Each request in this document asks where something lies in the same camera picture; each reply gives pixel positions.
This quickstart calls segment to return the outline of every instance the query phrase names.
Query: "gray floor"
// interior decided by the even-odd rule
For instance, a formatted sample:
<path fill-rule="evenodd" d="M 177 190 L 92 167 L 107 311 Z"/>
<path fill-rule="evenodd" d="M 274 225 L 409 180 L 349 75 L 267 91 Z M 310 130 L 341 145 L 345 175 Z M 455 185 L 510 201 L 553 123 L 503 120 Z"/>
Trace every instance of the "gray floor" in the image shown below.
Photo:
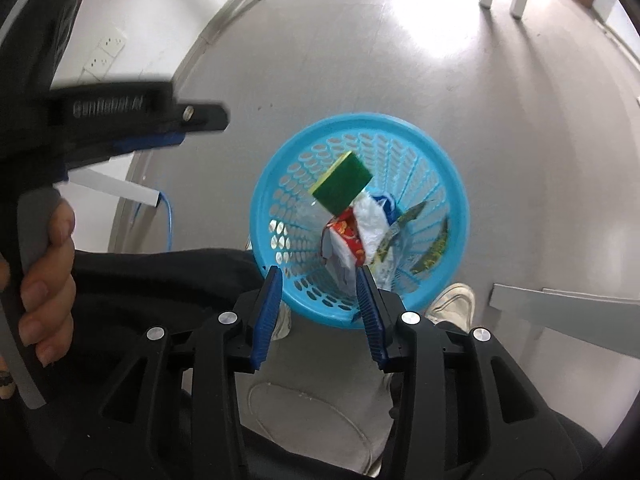
<path fill-rule="evenodd" d="M 243 247 L 254 185 L 285 140 L 332 114 L 384 112 L 423 128 L 462 174 L 472 227 L 456 278 L 476 290 L 476 321 L 495 323 L 484 308 L 494 282 L 640 298 L 638 73 L 571 0 L 529 0 L 521 22 L 509 4 L 494 0 L 484 11 L 477 0 L 263 0 L 252 7 L 180 90 L 186 98 L 223 100 L 228 130 L 155 153 L 146 172 L 145 183 L 174 204 L 175 249 Z M 164 229 L 159 213 L 136 247 L 162 250 Z M 313 393 L 354 412 L 377 449 L 388 406 L 374 387 L 379 375 L 362 335 L 299 321 L 269 373 L 254 382 L 274 377 L 308 391 L 333 378 L 330 392 Z M 500 324 L 508 348 L 521 329 Z M 294 338 L 296 331 L 305 336 Z M 339 351 L 323 358 L 318 346 L 327 344 Z M 635 367 L 636 381 L 640 367 L 589 348 L 591 368 L 582 347 L 567 345 L 552 345 L 527 373 L 553 407 L 605 442 L 626 410 L 607 406 L 624 405 L 626 397 L 616 395 L 637 392 L 636 383 L 619 394 L 614 381 L 615 390 L 578 391 L 578 399 L 560 386 L 578 368 L 585 375 L 572 376 L 574 384 L 598 382 L 612 367 L 621 377 Z M 296 349 L 295 362 L 284 347 Z M 348 398 L 360 399 L 360 409 Z M 379 415 L 375 428 L 367 427 L 371 413 Z M 315 456 L 362 468 L 360 454 L 309 446 Z"/>

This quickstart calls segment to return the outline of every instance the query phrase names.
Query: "black pants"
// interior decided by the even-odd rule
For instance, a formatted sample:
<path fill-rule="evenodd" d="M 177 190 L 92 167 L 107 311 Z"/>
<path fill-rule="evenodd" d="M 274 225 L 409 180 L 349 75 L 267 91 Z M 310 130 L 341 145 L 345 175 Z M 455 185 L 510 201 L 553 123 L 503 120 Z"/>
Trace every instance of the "black pants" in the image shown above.
<path fill-rule="evenodd" d="M 149 327 L 170 332 L 199 327 L 207 317 L 230 310 L 240 294 L 260 288 L 262 275 L 253 255 L 234 250 L 196 250 L 166 254 L 89 254 L 78 252 L 74 265 L 78 295 L 74 305 L 76 329 L 67 363 L 86 384 L 100 384 Z M 439 324 L 447 330 L 456 328 Z M 392 381 L 392 399 L 400 400 L 400 378 Z M 3 478 L 48 478 L 50 473 L 33 452 L 32 438 L 20 416 L 19 402 L 0 402 L 0 457 Z M 583 465 L 600 444 L 586 430 L 558 414 L 574 442 Z M 392 429 L 388 452 L 394 440 Z M 244 430 L 252 478 L 278 480 L 364 478 L 351 471 L 295 455 L 263 437 Z"/>

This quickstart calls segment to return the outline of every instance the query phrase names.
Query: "perforated basket wall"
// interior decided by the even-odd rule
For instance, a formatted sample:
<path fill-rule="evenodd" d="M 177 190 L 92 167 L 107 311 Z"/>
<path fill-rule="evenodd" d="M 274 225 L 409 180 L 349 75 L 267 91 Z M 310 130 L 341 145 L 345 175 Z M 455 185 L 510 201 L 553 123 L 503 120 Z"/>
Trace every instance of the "perforated basket wall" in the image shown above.
<path fill-rule="evenodd" d="M 392 285 L 408 310 L 426 307 L 452 278 L 462 259 L 469 218 L 462 182 L 447 155 L 421 130 L 396 118 L 336 116 L 307 127 L 278 150 L 252 199 L 256 261 L 264 273 L 273 264 L 282 268 L 283 300 L 298 313 L 331 326 L 360 328 L 355 298 L 338 290 L 322 264 L 322 222 L 308 218 L 308 188 L 349 150 L 374 175 L 370 192 L 390 192 L 401 211 L 428 200 L 409 224 L 407 248 Z M 449 235 L 443 257 L 433 269 L 413 274 L 410 269 L 436 239 L 445 217 Z"/>

